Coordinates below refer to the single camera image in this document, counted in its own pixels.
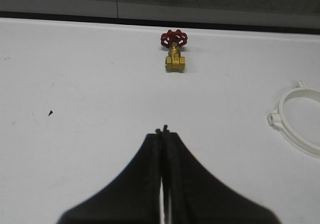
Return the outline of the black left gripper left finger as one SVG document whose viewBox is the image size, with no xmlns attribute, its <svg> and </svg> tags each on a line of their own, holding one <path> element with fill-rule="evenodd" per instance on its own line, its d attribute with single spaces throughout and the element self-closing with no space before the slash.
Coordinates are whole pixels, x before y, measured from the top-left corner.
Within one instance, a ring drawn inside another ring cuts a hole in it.
<svg viewBox="0 0 320 224">
<path fill-rule="evenodd" d="M 162 137 L 147 134 L 123 171 L 105 188 L 66 211 L 60 224 L 159 224 Z"/>
</svg>

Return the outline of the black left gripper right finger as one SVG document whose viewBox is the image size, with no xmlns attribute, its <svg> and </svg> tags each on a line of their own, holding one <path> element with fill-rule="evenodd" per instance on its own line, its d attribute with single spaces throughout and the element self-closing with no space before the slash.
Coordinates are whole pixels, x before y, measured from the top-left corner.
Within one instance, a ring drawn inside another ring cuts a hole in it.
<svg viewBox="0 0 320 224">
<path fill-rule="evenodd" d="M 213 176 L 177 133 L 162 131 L 162 185 L 167 224 L 278 224 L 269 209 Z"/>
</svg>

